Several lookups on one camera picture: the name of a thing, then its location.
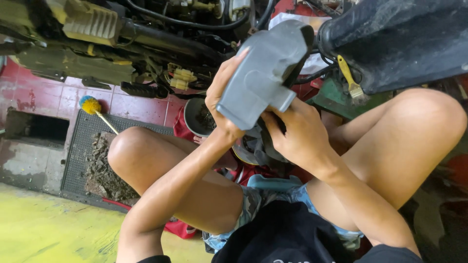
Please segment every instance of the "person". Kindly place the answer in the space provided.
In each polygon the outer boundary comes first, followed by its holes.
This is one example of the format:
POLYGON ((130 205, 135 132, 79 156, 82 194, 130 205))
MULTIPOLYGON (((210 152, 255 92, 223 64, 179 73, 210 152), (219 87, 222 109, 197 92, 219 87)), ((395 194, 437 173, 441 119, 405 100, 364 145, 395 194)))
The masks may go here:
POLYGON ((299 99, 283 113, 268 109, 261 118, 275 149, 315 178, 285 192, 243 187, 212 169, 236 165, 219 159, 244 131, 215 106, 245 54, 224 62, 207 90, 217 127, 203 144, 141 127, 112 142, 109 164, 141 195, 122 223, 117 263, 170 262, 161 234, 172 216, 210 233, 215 263, 352 262, 347 251, 363 235, 373 248, 360 262, 422 262, 397 209, 465 132, 458 102, 408 89, 334 128, 299 99), (340 156, 331 144, 349 149, 340 156))

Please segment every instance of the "black floor mat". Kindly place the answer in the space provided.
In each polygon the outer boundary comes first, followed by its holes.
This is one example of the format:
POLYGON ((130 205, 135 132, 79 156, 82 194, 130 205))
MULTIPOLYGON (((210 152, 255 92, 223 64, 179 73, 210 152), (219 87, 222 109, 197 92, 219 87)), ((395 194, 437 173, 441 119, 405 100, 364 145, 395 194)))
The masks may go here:
MULTIPOLYGON (((157 133, 174 135, 174 130, 169 127, 129 120, 107 114, 104 114, 104 117, 114 125, 115 129, 119 132, 133 126, 141 126, 151 129, 157 133)), ((113 133, 113 131, 97 115, 89 115, 83 110, 79 111, 78 117, 76 118, 72 141, 70 142, 70 148, 68 149, 65 173, 62 179, 61 196, 89 203, 91 205, 114 210, 122 210, 119 209, 118 206, 103 203, 101 198, 97 195, 86 195, 86 191, 84 189, 86 183, 86 177, 84 174, 87 168, 86 157, 93 150, 93 139, 91 136, 102 131, 113 133)))

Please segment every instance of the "leg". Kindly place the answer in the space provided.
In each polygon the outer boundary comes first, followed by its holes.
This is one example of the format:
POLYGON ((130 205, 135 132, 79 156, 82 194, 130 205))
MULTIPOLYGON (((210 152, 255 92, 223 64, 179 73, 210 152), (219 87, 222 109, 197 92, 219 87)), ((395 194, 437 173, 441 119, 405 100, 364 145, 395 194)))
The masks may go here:
MULTIPOLYGON (((438 91, 410 89, 330 134, 352 146, 342 155, 350 170, 393 207, 400 208, 460 140, 467 115, 438 91)), ((357 230, 326 184, 307 186, 317 211, 330 222, 357 230)))
MULTIPOLYGON (((151 130, 132 127, 112 142, 108 160, 112 169, 140 195, 182 161, 197 144, 151 130)), ((231 231, 241 213, 239 185, 210 170, 189 192, 175 217, 203 231, 231 231)))

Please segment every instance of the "yellow engine part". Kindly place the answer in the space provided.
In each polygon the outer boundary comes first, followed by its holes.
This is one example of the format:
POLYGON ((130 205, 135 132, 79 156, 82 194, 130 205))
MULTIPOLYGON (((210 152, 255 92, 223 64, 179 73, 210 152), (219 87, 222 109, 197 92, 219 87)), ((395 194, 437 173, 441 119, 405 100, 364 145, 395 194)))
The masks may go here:
POLYGON ((189 82, 196 80, 197 77, 193 75, 192 71, 176 68, 174 70, 174 77, 171 79, 171 87, 187 90, 189 88, 189 82))
POLYGON ((119 31, 117 12, 81 0, 46 0, 69 38, 115 46, 119 31))

